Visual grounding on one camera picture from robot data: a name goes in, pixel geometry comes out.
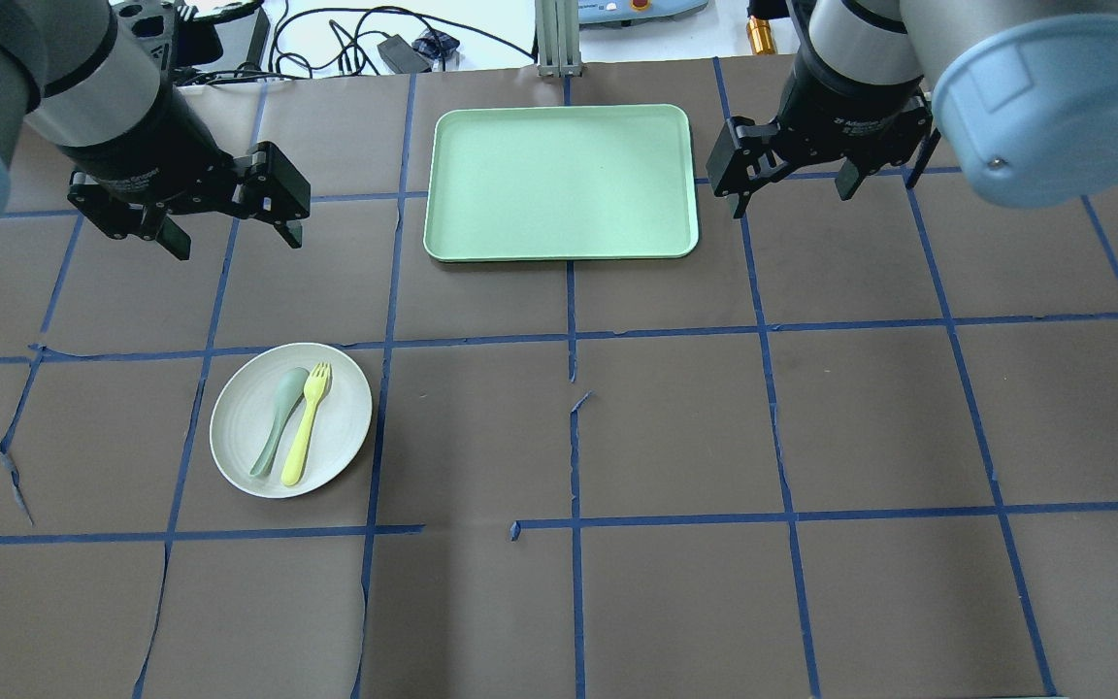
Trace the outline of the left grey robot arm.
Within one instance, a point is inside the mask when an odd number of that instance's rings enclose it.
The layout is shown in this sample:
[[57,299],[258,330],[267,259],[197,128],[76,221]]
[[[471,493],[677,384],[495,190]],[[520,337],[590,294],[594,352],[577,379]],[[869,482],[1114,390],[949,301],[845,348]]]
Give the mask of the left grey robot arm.
[[19,132],[74,163],[67,200],[111,239],[138,236],[178,259],[190,238],[176,216],[222,212],[302,245],[312,190],[280,147],[231,155],[176,85],[221,57],[214,28],[256,10],[220,1],[0,1],[0,217]]

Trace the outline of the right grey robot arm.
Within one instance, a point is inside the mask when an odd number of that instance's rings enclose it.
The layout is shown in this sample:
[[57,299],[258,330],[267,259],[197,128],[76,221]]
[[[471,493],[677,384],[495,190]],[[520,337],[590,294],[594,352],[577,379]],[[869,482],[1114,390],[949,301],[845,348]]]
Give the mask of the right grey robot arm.
[[1118,1],[790,1],[779,110],[731,116],[707,162],[751,195],[839,163],[847,200],[887,166],[918,179],[946,142],[985,202],[1041,208],[1118,185]]

